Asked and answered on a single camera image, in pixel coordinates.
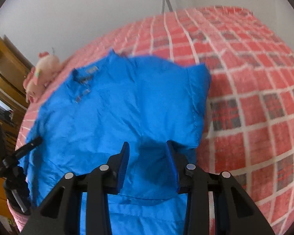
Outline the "blue down jacket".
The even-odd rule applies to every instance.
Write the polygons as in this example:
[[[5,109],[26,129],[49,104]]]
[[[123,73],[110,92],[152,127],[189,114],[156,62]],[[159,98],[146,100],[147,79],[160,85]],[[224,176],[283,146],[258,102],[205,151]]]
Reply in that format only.
[[[196,161],[211,75],[155,56],[103,59],[73,70],[41,106],[21,160],[39,206],[67,172],[87,174],[120,152],[130,158],[118,195],[108,198],[113,234],[182,234],[186,195],[176,192],[166,143]]]

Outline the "red plaid bed sheet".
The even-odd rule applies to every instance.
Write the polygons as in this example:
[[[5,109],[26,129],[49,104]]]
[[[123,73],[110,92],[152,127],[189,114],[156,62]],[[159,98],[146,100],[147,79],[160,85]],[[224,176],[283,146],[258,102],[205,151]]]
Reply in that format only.
[[[77,67],[109,49],[153,54],[212,75],[198,149],[209,172],[229,170],[276,234],[294,231],[294,52],[250,10],[191,8],[130,23],[77,51],[42,101]]]

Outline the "pink unicorn plush toy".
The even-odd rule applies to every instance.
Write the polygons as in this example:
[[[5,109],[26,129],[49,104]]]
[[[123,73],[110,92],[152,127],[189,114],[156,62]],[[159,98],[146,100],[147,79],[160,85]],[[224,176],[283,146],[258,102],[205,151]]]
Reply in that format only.
[[[63,69],[60,59],[49,52],[38,54],[39,60],[35,67],[32,67],[23,81],[25,99],[27,103],[36,102],[46,90],[47,84],[54,80]]]

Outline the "wooden wardrobe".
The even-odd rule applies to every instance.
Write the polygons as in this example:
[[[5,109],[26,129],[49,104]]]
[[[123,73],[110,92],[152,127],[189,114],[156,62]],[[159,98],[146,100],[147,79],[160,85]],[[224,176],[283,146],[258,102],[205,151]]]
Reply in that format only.
[[[14,54],[7,37],[0,37],[0,125],[7,136],[7,149],[13,151],[22,120],[28,108],[23,80],[30,71]],[[0,234],[18,234],[0,178]]]

